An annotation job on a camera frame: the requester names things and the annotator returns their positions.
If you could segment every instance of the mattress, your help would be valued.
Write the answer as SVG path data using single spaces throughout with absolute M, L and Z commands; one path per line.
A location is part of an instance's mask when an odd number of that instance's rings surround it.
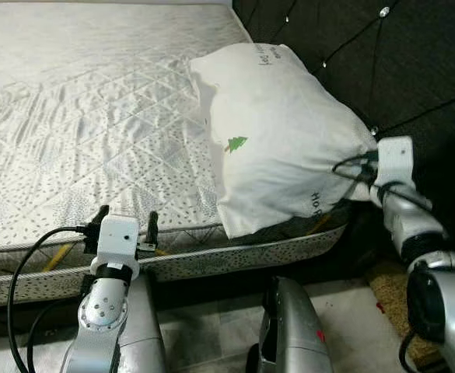
M 143 255 L 141 263 L 171 271 L 157 275 L 163 281 L 288 263 L 332 247 L 342 228 L 296 244 L 226 242 L 188 63 L 248 40 L 224 5 L 0 3 L 0 289 L 40 235 L 89 221 L 101 204 L 136 216 L 143 232 L 158 211 L 169 255 Z M 79 240 L 57 236 L 25 268 L 41 271 L 57 243 L 73 242 L 61 272 L 26 276 L 54 288 L 66 278 L 76 283 L 92 259 Z M 263 259 L 264 245 L 279 254 Z M 303 249 L 290 253 L 295 245 Z M 19 300 L 62 296 L 35 294 Z

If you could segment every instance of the dark upholstery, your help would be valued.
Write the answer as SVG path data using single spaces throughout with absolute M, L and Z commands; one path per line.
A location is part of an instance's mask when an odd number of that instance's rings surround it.
M 380 18 L 385 6 L 390 13 Z M 234 0 L 233 7 L 255 42 L 291 47 L 378 138 L 411 135 L 415 181 L 455 226 L 455 0 Z

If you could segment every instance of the black wire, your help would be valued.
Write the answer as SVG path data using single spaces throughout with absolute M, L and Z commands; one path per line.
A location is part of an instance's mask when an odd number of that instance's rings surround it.
M 408 373 L 418 373 L 415 369 L 412 369 L 407 363 L 407 349 L 408 345 L 411 344 L 411 341 L 415 337 L 415 331 L 410 330 L 402 340 L 400 345 L 400 350 L 398 350 L 398 359 L 400 360 L 401 367 Z
M 248 16 L 248 20 L 247 20 L 246 23 L 244 24 L 244 26 L 245 26 L 246 28 L 248 28 L 248 26 L 250 25 L 251 20 L 253 19 L 253 15 L 255 14 L 255 12 L 256 12 L 256 10 L 257 10 L 257 8 L 258 8 L 258 6 L 259 6 L 259 3 L 260 3 L 260 0 L 257 0 L 257 2 L 255 2 L 255 5 L 254 5 L 253 9 L 251 10 L 250 15 Z
M 355 34 L 353 37 L 351 37 L 350 39 L 346 40 L 342 45 L 340 45 L 338 48 L 336 48 L 331 54 L 329 54 L 325 59 L 324 59 L 324 62 L 328 63 L 330 59 L 332 59 L 337 52 L 339 52 L 341 49 L 343 49 L 344 47 L 346 47 L 347 45 L 349 45 L 351 42 L 353 42 L 355 39 L 357 39 L 360 35 L 362 35 L 364 32 L 366 32 L 374 23 L 376 23 L 378 20 L 380 19 L 380 17 L 376 17 L 375 19 L 373 19 L 372 21 L 370 21 L 369 23 L 367 23 L 359 32 L 357 32 L 357 34 Z M 323 65 L 321 64 L 318 68 L 314 69 L 312 71 L 312 75 L 315 75 L 321 68 L 323 67 Z
M 36 329 L 39 325 L 39 323 L 42 321 L 42 319 L 45 317 L 45 315 L 52 310 L 55 307 L 58 307 L 59 305 L 62 305 L 64 303 L 72 302 L 72 298 L 66 298 L 66 299 L 59 299 L 56 302 L 50 303 L 47 307 L 45 307 L 40 313 L 37 315 L 35 320 L 33 321 L 32 327 L 30 328 L 30 333 L 28 334 L 28 341 L 26 342 L 26 364 L 28 366 L 28 370 L 30 373 L 36 373 L 35 372 L 35 367 L 33 366 L 33 340 L 35 338 L 35 332 Z
M 368 159 L 367 158 L 367 154 L 364 154 L 364 155 L 357 155 L 356 157 L 351 157 L 351 158 L 348 158 L 348 159 L 345 159 L 339 163 L 336 163 L 333 168 L 332 168 L 332 172 L 340 177 L 343 177 L 345 179 L 350 179 L 350 180 L 354 180 L 358 183 L 368 183 L 369 184 L 369 187 L 376 187 L 376 188 L 381 188 L 382 186 L 381 185 L 377 185 L 377 184 L 374 184 L 374 183 L 371 183 L 371 179 L 367 176 L 362 176 L 362 175 L 357 175 L 357 176 L 353 176 L 353 175 L 349 175 L 347 173 L 342 173 L 340 171 L 337 170 L 338 167 L 340 166 L 343 166 L 345 163 L 348 163 L 348 162 L 351 162 L 351 161 L 355 161 L 355 160 L 358 160 L 358 159 Z M 396 190 L 392 190 L 391 188 L 387 190 L 387 193 L 391 193 L 399 198 L 402 198 L 408 202 L 410 202 L 411 204 L 419 207 L 420 209 L 428 212 L 429 214 L 432 214 L 432 211 L 431 211 L 431 208 L 429 208 L 428 206 L 424 205 L 422 202 L 406 195 L 406 194 L 403 194 L 403 193 L 399 193 L 397 192 Z
M 402 127 L 405 124 L 409 124 L 409 123 L 413 122 L 414 120 L 417 120 L 420 117 L 425 116 L 426 114 L 429 114 L 429 113 L 431 113 L 433 111 L 437 111 L 439 109 L 442 109 L 443 107 L 449 106 L 449 105 L 451 105 L 453 103 L 455 103 L 455 98 L 449 99 L 448 101 L 446 101 L 444 103 L 440 103 L 439 105 L 436 105 L 436 106 L 431 107 L 431 108 L 429 108 L 427 110 L 424 110 L 423 112 L 421 112 L 419 114 L 415 114 L 413 117 L 410 117 L 410 118 L 408 118 L 406 120 L 403 120 L 400 123 L 393 124 L 393 125 L 389 126 L 388 128 L 383 129 L 381 131 L 381 134 L 384 135 L 384 134 L 386 134 L 389 131 L 396 130 L 397 128 Z
M 13 320 L 13 305 L 15 302 L 15 287 L 16 287 L 16 282 L 18 281 L 18 276 L 21 270 L 23 269 L 23 266 L 27 262 L 27 260 L 32 256 L 33 253 L 35 253 L 35 250 L 39 249 L 40 245 L 51 237 L 52 235 L 59 233 L 59 232 L 77 232 L 76 227 L 62 227 L 62 228 L 56 228 L 53 229 L 52 231 L 46 233 L 42 237 L 39 238 L 37 242 L 30 248 L 30 250 L 25 254 L 23 257 L 22 261 L 19 263 L 18 267 L 16 268 L 15 273 L 12 275 L 11 282 L 9 285 L 9 293 L 8 293 L 8 308 L 7 308 L 7 321 L 8 321 L 8 338 L 9 338 L 9 349 L 11 350 L 11 354 L 13 358 L 15 359 L 16 366 L 18 367 L 19 371 L 21 373 L 29 373 L 28 369 L 26 368 L 25 364 L 23 363 L 23 360 L 21 356 L 19 355 L 18 351 L 18 344 L 16 343 L 16 338 L 15 338 L 15 324 Z
M 383 29 L 383 20 L 380 20 L 380 25 L 377 27 L 376 42 L 374 43 L 373 51 L 373 70 L 370 74 L 370 88 L 369 88 L 369 99 L 367 100 L 367 110 L 369 111 L 369 118 L 374 118 L 371 110 L 371 105 L 374 98 L 374 88 L 376 86 L 376 66 L 377 66 L 377 50 L 380 43 L 381 30 Z

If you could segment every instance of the pillow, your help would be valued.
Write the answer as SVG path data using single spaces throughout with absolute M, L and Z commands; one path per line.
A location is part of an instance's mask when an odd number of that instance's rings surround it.
M 376 148 L 364 123 L 286 46 L 234 44 L 191 61 L 230 238 L 350 197 L 332 166 Z

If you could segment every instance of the tile floor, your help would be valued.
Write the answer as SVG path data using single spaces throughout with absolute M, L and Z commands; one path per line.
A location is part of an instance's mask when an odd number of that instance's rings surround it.
M 312 284 L 306 290 L 321 318 L 335 373 L 401 373 L 400 340 L 362 280 Z M 247 351 L 258 340 L 261 295 L 223 300 L 159 314 L 170 370 L 180 373 L 244 372 Z M 76 332 L 41 336 L 37 373 L 56 372 Z M 25 337 L 19 338 L 19 344 Z M 13 373 L 8 341 L 0 338 L 0 373 Z

